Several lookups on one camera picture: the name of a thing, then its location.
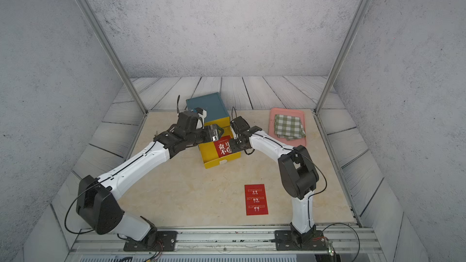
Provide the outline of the red postcard english text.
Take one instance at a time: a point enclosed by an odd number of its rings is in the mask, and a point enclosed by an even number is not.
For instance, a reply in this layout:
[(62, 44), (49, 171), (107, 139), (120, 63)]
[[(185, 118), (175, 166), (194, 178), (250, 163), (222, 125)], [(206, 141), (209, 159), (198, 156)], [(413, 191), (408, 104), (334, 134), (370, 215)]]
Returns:
[(245, 185), (246, 215), (268, 215), (268, 204), (264, 184)]

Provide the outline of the yellow drawer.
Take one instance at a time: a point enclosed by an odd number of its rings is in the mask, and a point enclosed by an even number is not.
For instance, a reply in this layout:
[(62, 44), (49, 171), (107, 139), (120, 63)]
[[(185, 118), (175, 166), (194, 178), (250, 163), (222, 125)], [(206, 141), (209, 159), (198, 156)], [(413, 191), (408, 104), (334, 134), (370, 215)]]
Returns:
[(232, 138), (233, 133), (231, 129), (226, 128), (223, 136), (218, 141), (199, 145), (201, 157), (206, 169), (225, 164), (241, 157), (241, 153), (234, 153), (229, 145), (229, 140)]
[(219, 118), (217, 120), (205, 121), (205, 126), (210, 126), (216, 124), (217, 126), (221, 127), (222, 129), (230, 126), (230, 117)]

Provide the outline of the yellow top drawer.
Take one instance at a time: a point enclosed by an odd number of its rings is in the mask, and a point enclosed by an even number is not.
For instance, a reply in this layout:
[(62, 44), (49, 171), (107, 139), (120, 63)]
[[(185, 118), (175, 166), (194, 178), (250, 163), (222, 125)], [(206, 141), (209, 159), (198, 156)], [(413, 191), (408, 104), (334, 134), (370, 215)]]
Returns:
[(210, 126), (216, 124), (217, 126), (221, 127), (222, 129), (230, 126), (230, 117), (219, 118), (217, 120), (205, 121), (205, 126)]

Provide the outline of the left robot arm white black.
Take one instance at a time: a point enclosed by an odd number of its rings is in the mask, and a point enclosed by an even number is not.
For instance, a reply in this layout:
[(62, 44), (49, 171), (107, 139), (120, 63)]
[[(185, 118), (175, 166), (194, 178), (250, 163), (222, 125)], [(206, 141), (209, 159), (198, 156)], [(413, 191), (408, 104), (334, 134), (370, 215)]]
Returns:
[(206, 117), (207, 112), (200, 108), (180, 112), (175, 124), (135, 156), (97, 178), (84, 177), (73, 201), (76, 213), (99, 235), (117, 234), (141, 247), (155, 248), (157, 227), (122, 210), (118, 201), (137, 181), (181, 151), (221, 139), (224, 129), (205, 124)]

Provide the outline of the teal drawer cabinet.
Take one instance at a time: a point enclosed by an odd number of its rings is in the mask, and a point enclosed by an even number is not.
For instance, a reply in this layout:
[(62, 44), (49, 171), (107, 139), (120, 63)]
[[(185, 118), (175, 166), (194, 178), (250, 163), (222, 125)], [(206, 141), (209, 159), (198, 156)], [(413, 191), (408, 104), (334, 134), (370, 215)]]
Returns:
[(207, 111), (205, 121), (217, 120), (229, 116), (218, 92), (186, 100), (188, 110), (200, 107)]

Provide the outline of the yellow bottom drawer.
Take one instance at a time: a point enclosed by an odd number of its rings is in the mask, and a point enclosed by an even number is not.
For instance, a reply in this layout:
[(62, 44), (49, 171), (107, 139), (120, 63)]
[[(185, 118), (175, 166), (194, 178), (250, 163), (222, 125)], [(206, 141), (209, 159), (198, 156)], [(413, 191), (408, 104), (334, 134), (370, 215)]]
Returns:
[(201, 157), (206, 169), (225, 164), (241, 157), (241, 153), (234, 153), (229, 145), (229, 140), (232, 138), (233, 133), (231, 129), (226, 128), (223, 136), (218, 141), (199, 145)]

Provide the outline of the red postcard chinese text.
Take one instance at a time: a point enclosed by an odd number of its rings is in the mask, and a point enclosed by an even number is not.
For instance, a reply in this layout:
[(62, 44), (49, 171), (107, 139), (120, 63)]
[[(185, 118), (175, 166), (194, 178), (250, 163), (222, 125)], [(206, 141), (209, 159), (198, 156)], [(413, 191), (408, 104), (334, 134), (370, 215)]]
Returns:
[(230, 139), (231, 137), (227, 135), (225, 137), (221, 137), (219, 141), (214, 142), (214, 147), (219, 158), (223, 158), (224, 156), (232, 154), (231, 149), (229, 147)]

